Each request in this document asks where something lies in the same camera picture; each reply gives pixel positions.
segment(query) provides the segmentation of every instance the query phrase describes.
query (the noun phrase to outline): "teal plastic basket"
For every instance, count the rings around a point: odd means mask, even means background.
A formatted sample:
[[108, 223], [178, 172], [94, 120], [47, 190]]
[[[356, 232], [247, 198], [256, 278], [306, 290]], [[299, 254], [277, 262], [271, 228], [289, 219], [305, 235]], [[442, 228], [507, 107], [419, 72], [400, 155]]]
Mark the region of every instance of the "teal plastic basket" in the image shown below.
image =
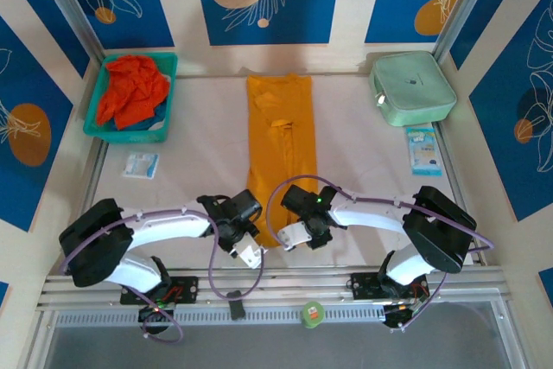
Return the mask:
[[133, 54], [114, 54], [106, 56], [92, 93], [92, 99], [90, 101], [90, 107], [86, 114], [85, 126], [83, 131], [88, 136], [99, 137], [109, 143], [159, 143], [164, 142], [167, 139], [169, 132], [169, 122], [171, 119], [171, 103], [173, 101], [173, 94], [175, 89], [175, 77], [176, 66], [178, 58], [176, 54], [170, 52], [151, 52], [140, 53], [135, 55], [149, 56], [157, 65], [157, 68], [163, 75], [171, 77], [171, 87], [169, 88], [169, 95], [167, 96], [167, 109], [165, 111], [165, 121], [163, 126], [157, 130], [140, 130], [140, 131], [117, 131], [110, 128], [109, 123], [104, 125], [96, 124], [96, 110], [100, 99], [104, 95], [110, 82], [110, 73], [105, 69], [105, 65], [109, 62], [113, 62], [119, 56], [133, 55]]

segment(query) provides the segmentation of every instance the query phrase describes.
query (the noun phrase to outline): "mint green pouch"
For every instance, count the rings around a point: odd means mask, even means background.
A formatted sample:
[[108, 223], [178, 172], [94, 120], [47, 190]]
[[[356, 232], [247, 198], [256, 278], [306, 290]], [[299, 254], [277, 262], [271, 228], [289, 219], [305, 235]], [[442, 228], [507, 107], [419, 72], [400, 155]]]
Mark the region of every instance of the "mint green pouch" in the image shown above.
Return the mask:
[[394, 126], [443, 120], [457, 102], [455, 92], [428, 52], [377, 59], [369, 82], [382, 115]]

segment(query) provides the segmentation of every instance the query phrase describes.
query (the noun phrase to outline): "white table surface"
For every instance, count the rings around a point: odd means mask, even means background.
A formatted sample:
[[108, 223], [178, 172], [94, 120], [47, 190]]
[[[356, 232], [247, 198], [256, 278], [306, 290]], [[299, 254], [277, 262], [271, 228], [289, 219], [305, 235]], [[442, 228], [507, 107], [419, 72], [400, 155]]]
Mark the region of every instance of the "white table surface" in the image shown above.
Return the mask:
[[[374, 196], [414, 194], [422, 185], [453, 199], [442, 177], [414, 176], [405, 131], [391, 127], [371, 98], [367, 77], [313, 77], [313, 107], [319, 175], [355, 192]], [[158, 153], [153, 180], [122, 176], [131, 152]], [[149, 210], [180, 207], [202, 194], [234, 196], [245, 188], [249, 168], [245, 78], [177, 80], [168, 140], [156, 144], [111, 144], [95, 201], [115, 198], [121, 207]], [[311, 251], [271, 249], [269, 267], [380, 265], [390, 250], [409, 240], [394, 232], [351, 226], [333, 230], [334, 240]], [[213, 239], [173, 239], [146, 245], [168, 268], [206, 268]], [[222, 250], [216, 264], [242, 267]]]

